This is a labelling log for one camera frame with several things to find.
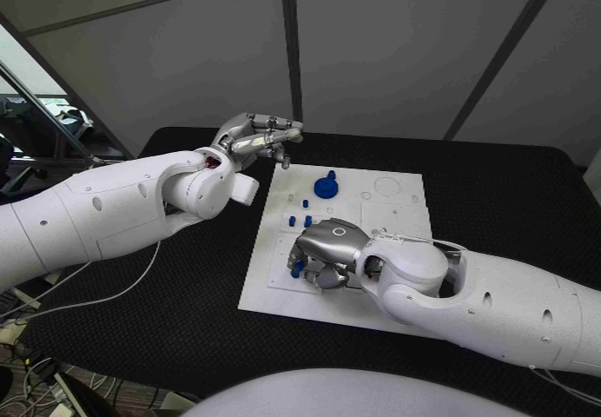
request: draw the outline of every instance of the floor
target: floor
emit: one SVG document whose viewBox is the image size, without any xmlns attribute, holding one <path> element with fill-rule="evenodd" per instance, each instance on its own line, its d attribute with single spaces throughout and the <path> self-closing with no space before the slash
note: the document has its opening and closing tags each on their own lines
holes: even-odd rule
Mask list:
<svg viewBox="0 0 601 417">
<path fill-rule="evenodd" d="M 0 362 L 2 367 L 8 367 L 13 371 L 13 385 L 10 392 L 4 399 L 0 402 L 4 402 L 7 399 L 13 398 L 15 395 L 23 393 L 23 379 L 24 379 L 24 365 L 20 360 L 11 361 L 11 352 L 5 347 L 0 347 Z M 85 384 L 90 383 L 92 372 L 76 367 L 70 372 L 69 375 L 74 376 Z M 96 392 L 99 395 L 103 395 L 109 389 L 109 385 L 112 382 L 112 378 L 106 378 L 102 386 L 98 388 Z M 31 384 L 37 383 L 36 376 L 31 377 Z M 119 380 L 116 380 L 111 393 L 108 395 L 109 404 L 115 400 L 115 391 L 116 386 L 119 384 Z M 34 399 L 40 398 L 40 395 L 47 390 L 44 384 L 41 384 L 33 391 Z M 152 401 L 152 396 L 155 393 L 155 389 L 152 387 L 147 387 L 144 385 L 136 384 L 135 382 L 122 381 L 118 394 L 116 394 L 116 405 L 115 409 L 122 417 L 138 417 L 147 411 L 149 407 L 149 402 Z M 158 408 L 162 402 L 164 396 L 167 394 L 167 390 L 158 389 L 157 398 L 152 401 L 152 408 Z M 36 416 L 49 416 L 54 406 L 43 408 L 36 408 Z M 24 407 L 18 405 L 13 405 L 11 407 L 0 409 L 0 416 L 5 417 L 18 417 L 24 411 Z"/>
</svg>

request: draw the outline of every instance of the metal frame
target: metal frame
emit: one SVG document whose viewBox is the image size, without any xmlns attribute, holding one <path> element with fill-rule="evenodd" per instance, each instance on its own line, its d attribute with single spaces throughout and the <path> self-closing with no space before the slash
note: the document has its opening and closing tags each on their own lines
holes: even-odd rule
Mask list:
<svg viewBox="0 0 601 417">
<path fill-rule="evenodd" d="M 41 112 L 41 114 L 46 116 L 47 120 L 50 121 L 53 127 L 56 128 L 57 134 L 60 137 L 57 137 L 57 148 L 62 147 L 60 142 L 62 139 L 66 140 L 66 142 L 72 145 L 72 148 L 79 153 L 83 162 L 87 163 L 90 166 L 95 165 L 103 165 L 106 162 L 99 159 L 96 156 L 90 154 L 90 152 L 85 149 L 83 145 L 72 135 L 70 131 L 66 129 L 64 125 L 60 123 L 60 121 L 56 119 L 53 114 L 50 113 L 50 110 L 46 109 L 46 106 L 37 99 L 34 93 L 27 89 L 24 86 L 21 80 L 18 80 L 17 76 L 13 74 L 13 71 L 8 69 L 8 67 L 4 65 L 4 62 L 0 60 L 0 76 L 5 80 L 5 82 L 10 84 L 10 86 L 14 88 L 15 92 L 21 95 L 24 100 L 37 108 L 37 110 Z M 62 153 L 54 152 L 53 156 L 53 162 L 62 162 Z"/>
</svg>

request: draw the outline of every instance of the black fabric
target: black fabric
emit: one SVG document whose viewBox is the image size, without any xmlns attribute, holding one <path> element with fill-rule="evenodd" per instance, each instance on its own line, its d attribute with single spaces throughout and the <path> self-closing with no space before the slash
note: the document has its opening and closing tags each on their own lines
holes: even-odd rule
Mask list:
<svg viewBox="0 0 601 417">
<path fill-rule="evenodd" d="M 198 148 L 214 132 L 164 128 L 142 155 Z M 601 208 L 559 150 L 311 133 L 286 149 L 292 163 L 422 174 L 435 238 L 601 289 Z M 282 370 L 350 367 L 438 382 L 531 415 L 596 412 L 527 369 L 445 341 L 237 310 L 272 162 L 259 160 L 245 174 L 260 183 L 252 206 L 230 202 L 210 222 L 162 242 L 125 296 L 33 319 L 28 345 L 100 374 L 197 395 Z M 115 294 L 152 251 L 93 264 L 43 307 Z M 599 379 L 559 379 L 601 396 Z"/>
</svg>

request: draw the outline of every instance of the silver robotic hand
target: silver robotic hand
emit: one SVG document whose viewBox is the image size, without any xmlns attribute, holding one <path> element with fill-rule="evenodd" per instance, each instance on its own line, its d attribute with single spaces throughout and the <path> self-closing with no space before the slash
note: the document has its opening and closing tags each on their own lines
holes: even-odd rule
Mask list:
<svg viewBox="0 0 601 417">
<path fill-rule="evenodd" d="M 371 233 L 338 219 L 312 224 L 291 248 L 292 276 L 330 289 L 354 274 L 392 320 L 513 365 L 601 376 L 598 291 L 449 242 Z"/>
<path fill-rule="evenodd" d="M 302 123 L 276 116 L 240 113 L 224 122 L 211 147 L 230 157 L 236 170 L 246 169 L 256 156 L 271 157 L 286 169 L 291 158 L 282 142 L 301 142 Z"/>
<path fill-rule="evenodd" d="M 0 206 L 0 292 L 57 268 L 135 252 L 213 219 L 230 199 L 250 205 L 259 184 L 239 171 L 256 155 L 286 168 L 281 143 L 298 142 L 301 129 L 299 122 L 242 113 L 209 147 L 89 169 Z"/>
</svg>

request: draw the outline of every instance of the equipment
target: equipment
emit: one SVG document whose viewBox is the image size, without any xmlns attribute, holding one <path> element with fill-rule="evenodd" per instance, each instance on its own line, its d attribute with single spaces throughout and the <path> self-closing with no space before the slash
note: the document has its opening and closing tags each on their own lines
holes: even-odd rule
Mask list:
<svg viewBox="0 0 601 417">
<path fill-rule="evenodd" d="M 301 129 L 299 122 L 242 113 L 210 147 L 90 169 L 0 206 L 0 292 L 57 268 L 135 252 L 216 217 L 230 198 L 250 205 L 258 182 L 239 171 L 256 156 L 286 169 L 281 143 L 299 142 Z"/>
<path fill-rule="evenodd" d="M 599 292 L 454 243 L 371 233 L 340 219 L 312 224 L 295 240 L 288 268 L 324 289 L 343 287 L 356 274 L 392 320 L 498 361 L 601 376 Z M 446 296 L 443 282 L 452 284 Z"/>
</svg>

